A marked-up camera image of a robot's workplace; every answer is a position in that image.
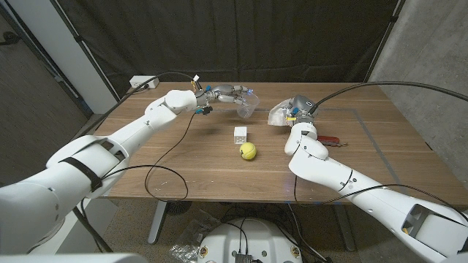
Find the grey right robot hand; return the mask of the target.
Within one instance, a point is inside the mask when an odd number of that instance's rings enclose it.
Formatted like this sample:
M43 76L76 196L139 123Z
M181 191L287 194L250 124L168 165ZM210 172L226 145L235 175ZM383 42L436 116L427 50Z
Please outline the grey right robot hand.
M294 126L297 123L314 123L316 113L312 112L315 103L302 95L296 95L287 106L287 123Z

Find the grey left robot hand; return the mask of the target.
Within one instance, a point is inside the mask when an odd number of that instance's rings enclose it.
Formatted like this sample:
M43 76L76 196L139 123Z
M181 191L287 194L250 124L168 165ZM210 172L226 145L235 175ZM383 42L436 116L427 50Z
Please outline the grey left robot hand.
M195 93L195 98L198 106L208 106L210 102L217 100L224 103L233 103L248 107L250 103L247 101L247 96L252 95L252 93L252 89L243 85L222 84L197 91Z

